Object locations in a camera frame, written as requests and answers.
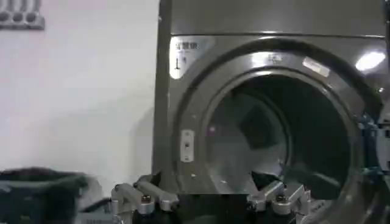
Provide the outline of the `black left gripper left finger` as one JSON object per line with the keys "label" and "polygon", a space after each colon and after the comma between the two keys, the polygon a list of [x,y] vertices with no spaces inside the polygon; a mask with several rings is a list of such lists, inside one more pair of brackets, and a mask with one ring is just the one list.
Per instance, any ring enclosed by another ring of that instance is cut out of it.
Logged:
{"label": "black left gripper left finger", "polygon": [[137,211],[150,215],[159,207],[164,212],[173,212],[179,207],[179,196],[159,187],[161,174],[141,176],[133,184],[116,184],[111,191],[111,206],[114,215]]}

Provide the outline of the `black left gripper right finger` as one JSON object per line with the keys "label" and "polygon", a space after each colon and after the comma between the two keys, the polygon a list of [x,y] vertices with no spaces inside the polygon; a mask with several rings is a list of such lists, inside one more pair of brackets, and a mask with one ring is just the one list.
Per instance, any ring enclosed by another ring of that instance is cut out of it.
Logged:
{"label": "black left gripper right finger", "polygon": [[311,205],[311,191],[298,182],[285,184],[273,181],[253,194],[246,197],[249,207],[255,212],[263,212],[267,205],[277,215],[288,215],[292,212],[308,216]]}

